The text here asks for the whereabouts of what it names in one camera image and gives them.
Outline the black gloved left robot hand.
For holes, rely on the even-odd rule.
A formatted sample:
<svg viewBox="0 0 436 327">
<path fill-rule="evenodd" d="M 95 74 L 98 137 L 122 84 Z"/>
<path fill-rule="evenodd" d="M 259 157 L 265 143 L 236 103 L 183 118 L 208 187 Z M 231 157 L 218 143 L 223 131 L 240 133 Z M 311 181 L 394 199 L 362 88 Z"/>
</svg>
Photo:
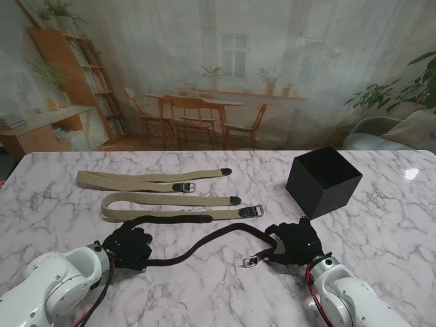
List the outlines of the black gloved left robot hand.
<svg viewBox="0 0 436 327">
<path fill-rule="evenodd" d="M 102 247 L 111 255 L 116 268 L 142 271 L 152 252 L 149 246 L 152 240 L 143 228 L 126 221 L 103 241 Z"/>
</svg>

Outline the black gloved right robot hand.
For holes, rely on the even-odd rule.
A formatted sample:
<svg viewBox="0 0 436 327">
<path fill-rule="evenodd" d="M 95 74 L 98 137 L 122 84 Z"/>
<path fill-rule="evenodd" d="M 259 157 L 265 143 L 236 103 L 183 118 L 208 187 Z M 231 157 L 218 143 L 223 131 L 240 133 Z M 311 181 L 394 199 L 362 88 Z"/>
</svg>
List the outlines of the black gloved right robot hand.
<svg viewBox="0 0 436 327">
<path fill-rule="evenodd" d="M 298 223 L 280 223 L 266 228 L 267 235 L 275 234 L 283 243 L 283 253 L 273 253 L 268 259 L 282 265 L 304 266 L 324 256 L 321 241 L 311 220 L 301 217 Z"/>
</svg>

